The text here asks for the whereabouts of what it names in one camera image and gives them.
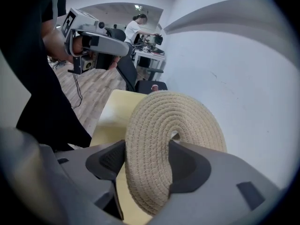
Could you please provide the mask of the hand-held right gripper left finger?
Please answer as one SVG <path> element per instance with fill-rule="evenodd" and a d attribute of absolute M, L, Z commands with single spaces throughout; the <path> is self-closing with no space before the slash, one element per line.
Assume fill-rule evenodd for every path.
<path fill-rule="evenodd" d="M 41 145 L 44 171 L 68 221 L 122 221 L 116 178 L 125 141 L 54 153 Z"/>

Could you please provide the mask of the person's left hand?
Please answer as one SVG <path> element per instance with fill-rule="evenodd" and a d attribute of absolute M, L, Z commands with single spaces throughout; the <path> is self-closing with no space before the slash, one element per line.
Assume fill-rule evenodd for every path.
<path fill-rule="evenodd" d="M 91 37 L 89 36 L 77 36 L 73 40 L 73 52 L 75 54 L 80 54 L 83 52 L 83 48 L 90 45 Z M 117 67 L 117 63 L 119 62 L 119 56 L 113 56 L 112 61 L 108 67 L 108 70 Z"/>

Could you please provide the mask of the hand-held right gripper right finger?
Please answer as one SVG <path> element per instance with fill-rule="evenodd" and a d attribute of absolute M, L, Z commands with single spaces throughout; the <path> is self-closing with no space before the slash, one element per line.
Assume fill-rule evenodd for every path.
<path fill-rule="evenodd" d="M 169 142 L 168 200 L 152 225 L 256 225 L 280 189 L 243 159 L 186 142 Z"/>

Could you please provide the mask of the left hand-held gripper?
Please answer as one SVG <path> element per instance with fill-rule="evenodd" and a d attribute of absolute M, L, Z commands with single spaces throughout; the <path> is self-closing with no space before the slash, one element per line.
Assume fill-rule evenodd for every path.
<path fill-rule="evenodd" d="M 128 44 L 116 39 L 114 31 L 104 22 L 79 9 L 70 9 L 61 33 L 66 53 L 73 57 L 73 69 L 68 70 L 72 74 L 81 75 L 94 68 L 108 70 L 114 56 L 123 57 L 129 51 Z M 79 36 L 86 37 L 88 45 L 76 53 L 73 42 Z"/>

